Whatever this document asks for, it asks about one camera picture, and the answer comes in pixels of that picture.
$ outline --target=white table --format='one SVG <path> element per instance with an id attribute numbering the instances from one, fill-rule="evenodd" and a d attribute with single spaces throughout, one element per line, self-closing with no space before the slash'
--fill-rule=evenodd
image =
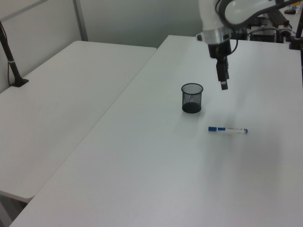
<path id="1" fill-rule="evenodd" d="M 74 42 L 0 95 L 0 194 L 29 202 L 154 54 Z"/>
<path id="2" fill-rule="evenodd" d="M 300 53 L 238 48 L 222 91 L 207 45 L 169 36 L 11 227 L 301 226 Z M 188 82 L 200 113 L 181 109 Z"/>

